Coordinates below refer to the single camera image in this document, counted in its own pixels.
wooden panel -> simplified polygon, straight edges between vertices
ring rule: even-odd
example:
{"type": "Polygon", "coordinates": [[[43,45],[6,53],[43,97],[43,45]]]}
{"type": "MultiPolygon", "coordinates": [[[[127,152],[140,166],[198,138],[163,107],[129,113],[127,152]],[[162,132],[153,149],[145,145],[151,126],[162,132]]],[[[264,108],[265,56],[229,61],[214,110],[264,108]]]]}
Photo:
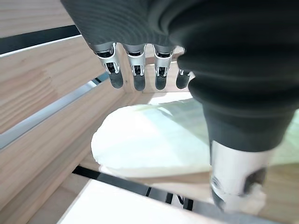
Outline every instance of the wooden panel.
{"type": "Polygon", "coordinates": [[[184,89],[178,89],[176,86],[176,80],[178,76],[178,64],[176,62],[171,62],[168,74],[166,87],[163,90],[157,90],[155,87],[155,66],[153,64],[148,64],[145,66],[145,89],[143,92],[180,92],[189,91],[188,87],[184,89]]]}
{"type": "Polygon", "coordinates": [[[106,183],[71,174],[28,224],[220,224],[106,183]]]}
{"type": "MultiPolygon", "coordinates": [[[[90,152],[91,137],[104,118],[112,111],[124,106],[123,102],[130,102],[131,99],[132,95],[125,94],[111,107],[107,107],[104,112],[101,110],[99,118],[0,211],[0,222],[2,224],[26,223],[90,152]]],[[[105,99],[101,98],[98,103],[101,104],[104,101],[105,99]]]]}
{"type": "Polygon", "coordinates": [[[0,210],[123,94],[103,82],[1,150],[0,210]]]}
{"type": "Polygon", "coordinates": [[[81,36],[3,54],[0,67],[0,133],[105,72],[81,36]]]}
{"type": "Polygon", "coordinates": [[[72,24],[59,0],[0,0],[0,37],[72,24]]]}

